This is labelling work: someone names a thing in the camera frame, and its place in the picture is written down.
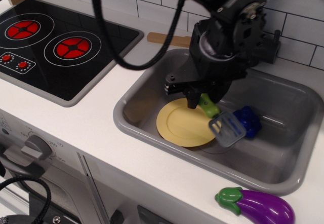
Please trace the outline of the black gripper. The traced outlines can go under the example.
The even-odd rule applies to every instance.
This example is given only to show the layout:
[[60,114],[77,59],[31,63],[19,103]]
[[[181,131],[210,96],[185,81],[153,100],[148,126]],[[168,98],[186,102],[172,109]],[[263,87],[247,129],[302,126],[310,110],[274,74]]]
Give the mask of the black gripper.
[[195,109],[203,93],[214,93],[221,99],[232,81],[246,76],[246,69],[246,64],[235,56],[217,60],[190,50],[185,62],[166,76],[165,91],[183,93],[188,108]]

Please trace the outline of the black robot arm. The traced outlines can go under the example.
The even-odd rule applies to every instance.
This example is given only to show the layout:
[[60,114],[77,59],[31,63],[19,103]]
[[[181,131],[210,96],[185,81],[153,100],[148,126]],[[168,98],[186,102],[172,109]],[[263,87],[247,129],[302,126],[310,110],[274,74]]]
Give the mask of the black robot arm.
[[219,101],[248,68],[273,63],[280,48],[280,31],[271,39],[264,32],[267,0],[194,1],[211,16],[195,24],[188,59],[166,77],[166,91],[183,93],[189,108],[204,93]]

